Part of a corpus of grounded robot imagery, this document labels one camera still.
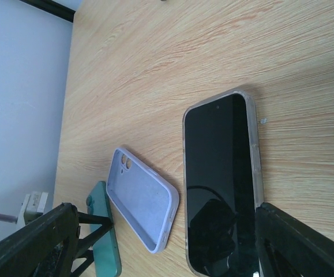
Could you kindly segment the lavender phone case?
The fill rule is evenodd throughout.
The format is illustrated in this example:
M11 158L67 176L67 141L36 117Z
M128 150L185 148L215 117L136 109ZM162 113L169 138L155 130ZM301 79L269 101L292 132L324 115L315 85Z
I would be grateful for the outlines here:
M106 192L150 253L167 245L179 206L179 193L125 148L114 151Z

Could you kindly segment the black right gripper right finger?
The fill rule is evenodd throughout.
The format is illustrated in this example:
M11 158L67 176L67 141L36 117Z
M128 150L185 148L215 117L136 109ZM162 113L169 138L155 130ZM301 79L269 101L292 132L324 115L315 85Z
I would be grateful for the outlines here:
M270 203L256 208L264 276L334 276L334 241Z

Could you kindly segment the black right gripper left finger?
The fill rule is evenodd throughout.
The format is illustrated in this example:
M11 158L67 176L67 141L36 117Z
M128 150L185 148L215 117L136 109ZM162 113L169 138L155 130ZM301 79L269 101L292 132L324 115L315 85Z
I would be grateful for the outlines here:
M80 276L112 227L108 217L62 203L0 241L0 276Z

